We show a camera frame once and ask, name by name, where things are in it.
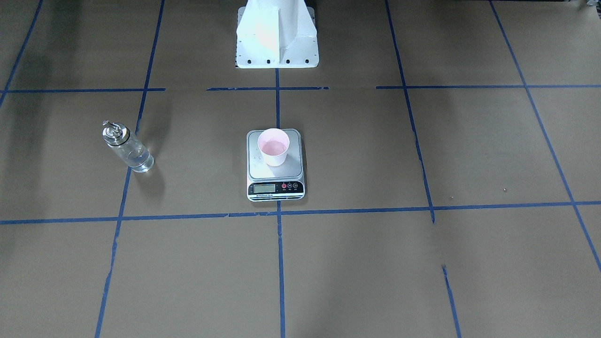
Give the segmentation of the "silver digital kitchen scale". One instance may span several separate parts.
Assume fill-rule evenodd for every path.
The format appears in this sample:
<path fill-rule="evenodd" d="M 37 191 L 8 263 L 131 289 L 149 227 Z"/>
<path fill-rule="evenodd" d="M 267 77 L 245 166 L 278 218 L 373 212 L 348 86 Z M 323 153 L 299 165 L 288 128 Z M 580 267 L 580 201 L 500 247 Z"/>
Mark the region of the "silver digital kitchen scale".
<path fill-rule="evenodd" d="M 278 166 L 269 165 L 260 145 L 264 130 L 247 133 L 247 199 L 251 202 L 300 200 L 305 197 L 302 137 L 296 129 L 283 129 L 290 140 L 285 157 Z"/>

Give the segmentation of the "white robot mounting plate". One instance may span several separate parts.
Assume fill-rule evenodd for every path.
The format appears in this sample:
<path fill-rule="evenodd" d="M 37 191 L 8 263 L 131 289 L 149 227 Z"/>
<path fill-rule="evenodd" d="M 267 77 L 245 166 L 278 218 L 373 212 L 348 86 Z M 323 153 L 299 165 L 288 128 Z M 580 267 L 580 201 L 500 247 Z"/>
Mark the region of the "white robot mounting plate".
<path fill-rule="evenodd" d="M 235 65 L 306 69 L 320 63 L 313 7 L 304 0 L 248 0 L 238 9 Z"/>

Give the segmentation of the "clear glass sauce bottle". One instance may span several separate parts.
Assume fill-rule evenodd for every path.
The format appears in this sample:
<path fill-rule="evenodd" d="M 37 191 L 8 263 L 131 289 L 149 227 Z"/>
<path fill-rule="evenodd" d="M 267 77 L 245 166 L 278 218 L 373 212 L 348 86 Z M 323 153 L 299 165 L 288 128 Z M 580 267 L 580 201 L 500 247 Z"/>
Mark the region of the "clear glass sauce bottle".
<path fill-rule="evenodd" d="M 130 128 L 108 120 L 102 125 L 103 141 L 132 171 L 144 173 L 152 169 L 153 156 Z"/>

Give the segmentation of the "pink paper cup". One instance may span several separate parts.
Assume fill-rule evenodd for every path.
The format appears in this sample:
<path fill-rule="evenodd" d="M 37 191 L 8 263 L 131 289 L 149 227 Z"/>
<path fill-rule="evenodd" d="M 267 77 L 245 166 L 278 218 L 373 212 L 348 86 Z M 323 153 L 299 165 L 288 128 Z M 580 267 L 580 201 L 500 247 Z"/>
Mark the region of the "pink paper cup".
<path fill-rule="evenodd" d="M 257 147 L 268 166 L 283 165 L 290 147 L 290 138 L 283 129 L 270 128 L 258 135 Z"/>

